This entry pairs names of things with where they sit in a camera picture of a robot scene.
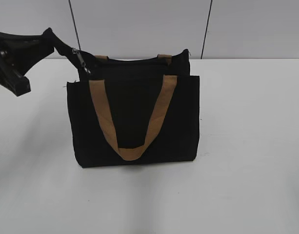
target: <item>metal zipper pull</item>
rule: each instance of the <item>metal zipper pull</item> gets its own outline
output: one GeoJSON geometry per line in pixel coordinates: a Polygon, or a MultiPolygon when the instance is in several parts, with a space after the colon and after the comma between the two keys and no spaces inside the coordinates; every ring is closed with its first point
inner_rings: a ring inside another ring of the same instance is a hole
{"type": "Polygon", "coordinates": [[[80,63],[81,63],[81,67],[85,70],[85,72],[87,73],[87,74],[91,74],[91,71],[89,70],[89,69],[87,69],[87,67],[86,67],[86,63],[84,62],[84,59],[82,58],[82,55],[81,55],[81,53],[80,53],[80,51],[79,50],[77,50],[77,49],[75,49],[75,48],[72,48],[72,53],[74,54],[74,55],[77,55],[77,57],[78,57],[78,59],[79,59],[79,61],[80,61],[80,63]]]}

